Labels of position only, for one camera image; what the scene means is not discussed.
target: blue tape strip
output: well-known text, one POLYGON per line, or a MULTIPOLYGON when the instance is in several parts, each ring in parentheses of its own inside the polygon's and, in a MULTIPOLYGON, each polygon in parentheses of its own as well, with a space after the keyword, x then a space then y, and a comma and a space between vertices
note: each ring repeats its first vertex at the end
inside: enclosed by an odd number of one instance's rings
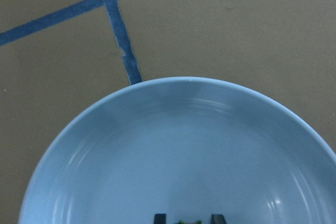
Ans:
POLYGON ((102 5, 103 0, 83 0, 54 13, 32 20, 11 30, 0 33, 0 46, 48 28, 49 26, 74 18, 102 5))
POLYGON ((103 0, 83 0, 54 13, 50 13, 41 18, 15 27, 0 34, 0 46, 96 9, 102 5, 104 5, 103 0))
POLYGON ((131 84, 135 84, 142 81, 137 59, 134 56, 130 39, 126 31, 126 25, 121 18, 121 14, 118 8, 117 0, 103 0, 112 29, 114 31, 115 39, 118 46, 124 51, 122 56, 123 63, 125 65, 128 79, 131 84))

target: light blue bowl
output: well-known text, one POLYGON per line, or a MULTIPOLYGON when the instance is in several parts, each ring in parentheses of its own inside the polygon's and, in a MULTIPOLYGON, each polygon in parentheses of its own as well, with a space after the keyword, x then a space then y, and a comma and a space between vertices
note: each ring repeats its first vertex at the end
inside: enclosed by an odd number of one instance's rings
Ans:
POLYGON ((115 92, 54 140, 20 224, 336 223, 336 157, 302 119, 225 81, 176 77, 115 92))

